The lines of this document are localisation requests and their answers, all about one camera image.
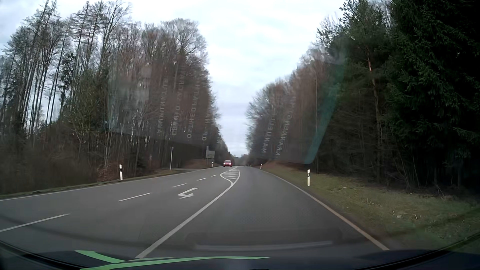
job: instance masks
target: dry grass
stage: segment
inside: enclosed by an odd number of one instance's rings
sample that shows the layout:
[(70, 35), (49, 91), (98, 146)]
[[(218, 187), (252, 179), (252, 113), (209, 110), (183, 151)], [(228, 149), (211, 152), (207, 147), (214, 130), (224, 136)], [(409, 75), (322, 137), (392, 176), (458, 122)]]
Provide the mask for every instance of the dry grass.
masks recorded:
[[(263, 169), (317, 195), (378, 239), (393, 239), (406, 248), (443, 248), (480, 232), (480, 209), (471, 202), (388, 191), (326, 174), (311, 173), (307, 186), (305, 171), (278, 164)], [(465, 251), (480, 254), (480, 244)]]
[[(218, 167), (221, 165), (213, 163), (213, 166)], [(183, 168), (185, 169), (206, 169), (210, 167), (211, 167), (211, 163), (207, 163), (207, 160), (190, 160), (187, 162), (185, 166), (183, 166)]]

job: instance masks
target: grass verge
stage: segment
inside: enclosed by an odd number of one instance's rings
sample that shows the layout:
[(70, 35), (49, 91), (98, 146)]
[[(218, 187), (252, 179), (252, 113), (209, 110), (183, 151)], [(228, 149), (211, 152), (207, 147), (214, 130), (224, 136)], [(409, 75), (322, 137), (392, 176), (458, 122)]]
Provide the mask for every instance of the grass verge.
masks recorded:
[[(327, 174), (311, 173), (307, 186), (306, 172), (277, 164), (264, 170), (317, 196), (387, 246), (393, 240), (400, 248), (438, 249), (480, 232), (480, 209), (471, 202), (389, 191)], [(457, 250), (480, 254), (479, 242)]]
[(96, 185), (113, 184), (113, 183), (126, 182), (126, 181), (131, 181), (131, 180), (154, 178), (154, 177), (166, 176), (166, 175), (177, 174), (177, 173), (182, 173), (182, 172), (188, 172), (188, 171), (182, 171), (182, 170), (171, 170), (170, 171), (170, 170), (168, 170), (168, 171), (163, 171), (161, 173), (156, 173), (156, 174), (151, 174), (151, 175), (125, 178), (122, 181), (120, 179), (117, 179), (117, 180), (112, 180), (112, 181), (103, 181), (103, 182), (95, 182), (95, 183), (88, 183), (88, 184), (62, 186), (62, 187), (53, 187), (53, 188), (48, 188), (48, 189), (34, 190), (34, 191), (28, 191), (28, 192), (20, 192), (20, 193), (14, 193), (14, 194), (3, 194), (3, 195), (0, 195), (0, 199), (6, 199), (6, 198), (11, 198), (11, 197), (20, 197), (20, 196), (28, 196), (28, 195), (36, 195), (36, 194), (41, 194), (41, 193), (50, 193), (50, 192), (68, 190), (68, 189), (78, 189), (78, 188), (82, 188), (82, 187), (89, 187), (89, 186), (96, 186)]

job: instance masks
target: sky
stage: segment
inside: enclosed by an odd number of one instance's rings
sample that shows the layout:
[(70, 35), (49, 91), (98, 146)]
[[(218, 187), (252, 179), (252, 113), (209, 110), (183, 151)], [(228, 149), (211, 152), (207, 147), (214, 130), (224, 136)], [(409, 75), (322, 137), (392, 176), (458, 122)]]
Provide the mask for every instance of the sky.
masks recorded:
[[(0, 49), (44, 0), (0, 0)], [(62, 17), (85, 0), (58, 0)], [(231, 154), (247, 154), (245, 112), (255, 93), (289, 75), (315, 41), (316, 29), (341, 14), (343, 0), (131, 0), (134, 21), (198, 21), (207, 41), (207, 66), (221, 114), (221, 134)]]

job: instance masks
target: pole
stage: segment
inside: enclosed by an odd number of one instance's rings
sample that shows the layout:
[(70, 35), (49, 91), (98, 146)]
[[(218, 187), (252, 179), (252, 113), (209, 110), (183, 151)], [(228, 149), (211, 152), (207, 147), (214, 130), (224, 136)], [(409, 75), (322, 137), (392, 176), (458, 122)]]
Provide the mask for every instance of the pole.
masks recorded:
[(170, 152), (170, 170), (172, 170), (172, 156), (173, 156), (173, 146), (172, 146), (172, 151)]

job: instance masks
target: asphalt road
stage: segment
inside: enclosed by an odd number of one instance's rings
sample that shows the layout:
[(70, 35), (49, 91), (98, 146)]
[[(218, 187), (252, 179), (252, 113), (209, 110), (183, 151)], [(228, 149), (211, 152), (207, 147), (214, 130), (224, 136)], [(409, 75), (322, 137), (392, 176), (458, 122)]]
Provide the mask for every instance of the asphalt road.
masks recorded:
[(0, 200), (0, 240), (34, 253), (137, 258), (381, 251), (291, 184), (235, 166)]

